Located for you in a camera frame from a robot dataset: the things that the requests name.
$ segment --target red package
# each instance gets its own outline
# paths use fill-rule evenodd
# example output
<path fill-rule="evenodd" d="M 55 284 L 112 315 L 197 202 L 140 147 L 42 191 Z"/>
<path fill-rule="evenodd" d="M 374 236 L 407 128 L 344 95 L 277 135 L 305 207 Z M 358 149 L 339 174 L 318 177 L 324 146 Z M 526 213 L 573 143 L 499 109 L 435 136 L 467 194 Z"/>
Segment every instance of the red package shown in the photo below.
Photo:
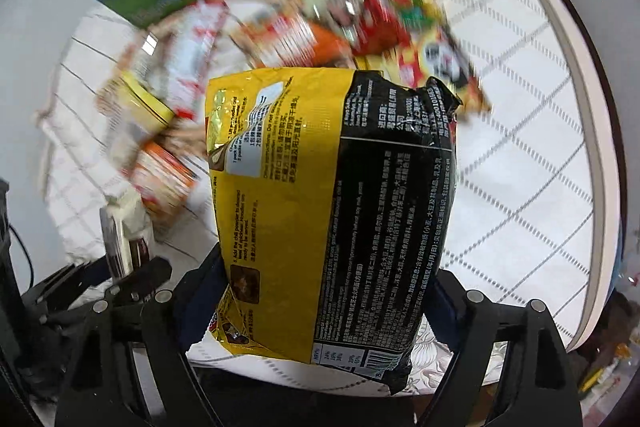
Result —
<path fill-rule="evenodd" d="M 356 56 L 380 55 L 395 46 L 408 46 L 411 43 L 411 36 L 398 18 L 383 7 L 379 0 L 362 1 L 356 31 L 358 42 L 352 46 Z"/>

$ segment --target black and yellow package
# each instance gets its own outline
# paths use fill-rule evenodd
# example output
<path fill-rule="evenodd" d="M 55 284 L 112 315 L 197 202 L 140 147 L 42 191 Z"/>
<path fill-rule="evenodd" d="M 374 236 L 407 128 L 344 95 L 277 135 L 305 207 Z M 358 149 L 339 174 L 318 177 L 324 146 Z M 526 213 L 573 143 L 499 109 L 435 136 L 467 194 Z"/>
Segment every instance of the black and yellow package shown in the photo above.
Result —
<path fill-rule="evenodd" d="M 444 245 L 459 101 L 373 71 L 253 70 L 210 81 L 207 150 L 232 353 L 406 384 Z"/>

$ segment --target metal bolt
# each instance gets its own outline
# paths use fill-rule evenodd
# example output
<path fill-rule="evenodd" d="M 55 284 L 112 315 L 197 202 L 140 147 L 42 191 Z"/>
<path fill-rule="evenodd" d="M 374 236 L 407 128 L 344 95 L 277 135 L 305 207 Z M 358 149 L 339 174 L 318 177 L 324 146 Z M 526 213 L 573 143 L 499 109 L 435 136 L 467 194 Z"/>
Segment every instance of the metal bolt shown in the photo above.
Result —
<path fill-rule="evenodd" d="M 173 294 L 171 293 L 171 290 L 160 290 L 158 293 L 156 293 L 156 302 L 159 302 L 159 303 L 169 302 L 171 300 L 172 295 Z"/>
<path fill-rule="evenodd" d="M 479 292 L 478 290 L 469 290 L 466 293 L 466 298 L 471 302 L 478 304 L 478 302 L 482 302 L 484 300 L 484 295 L 482 295 L 482 292 Z"/>
<path fill-rule="evenodd" d="M 107 301 L 97 301 L 94 304 L 94 312 L 96 313 L 102 313 L 103 311 L 105 311 L 105 309 L 108 308 L 108 304 Z"/>
<path fill-rule="evenodd" d="M 538 313 L 542 313 L 544 310 L 546 310 L 545 303 L 543 301 L 539 301 L 538 299 L 533 299 L 531 301 L 531 307 Z"/>

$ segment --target table surface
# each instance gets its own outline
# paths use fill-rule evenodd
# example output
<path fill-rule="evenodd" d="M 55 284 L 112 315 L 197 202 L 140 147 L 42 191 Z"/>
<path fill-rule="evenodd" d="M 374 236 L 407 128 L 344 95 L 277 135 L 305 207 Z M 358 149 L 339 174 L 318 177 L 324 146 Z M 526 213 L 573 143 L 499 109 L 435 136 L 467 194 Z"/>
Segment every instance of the table surface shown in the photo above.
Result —
<path fill-rule="evenodd" d="M 466 288 L 523 305 L 546 302 L 565 344 L 577 330 L 591 264 L 593 196 L 573 79 L 539 0 L 444 0 L 453 32 L 479 71 L 494 110 L 458 126 L 458 181 L 441 266 Z M 230 2 L 234 15 L 249 5 Z M 134 34 L 104 7 L 82 20 L 61 60 L 42 128 L 46 201 L 74 260 L 104 254 L 98 209 L 127 185 L 102 155 L 106 119 L 93 97 Z M 216 76 L 248 69 L 220 39 Z M 217 241 L 207 165 L 189 158 L 200 183 L 160 245 L 172 282 L 196 267 Z M 485 382 L 496 381 L 505 346 L 497 344 Z M 252 355 L 233 356 L 207 333 L 191 362 L 261 380 L 328 393 L 385 396 L 380 384 L 327 367 Z M 431 394 L 451 353 L 423 321 L 406 394 Z"/>

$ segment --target white wall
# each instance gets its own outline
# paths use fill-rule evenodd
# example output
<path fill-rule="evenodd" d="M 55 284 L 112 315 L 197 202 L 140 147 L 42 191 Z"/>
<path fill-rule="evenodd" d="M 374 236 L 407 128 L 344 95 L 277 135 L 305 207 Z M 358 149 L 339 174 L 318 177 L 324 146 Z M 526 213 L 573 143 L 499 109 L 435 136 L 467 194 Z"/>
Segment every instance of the white wall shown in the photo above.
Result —
<path fill-rule="evenodd" d="M 63 246 L 36 188 L 44 136 L 34 111 L 47 100 L 49 74 L 94 0 L 0 0 L 0 177 L 10 184 L 8 213 L 33 258 L 36 281 L 65 264 Z M 17 241 L 12 262 L 22 290 L 28 265 Z"/>

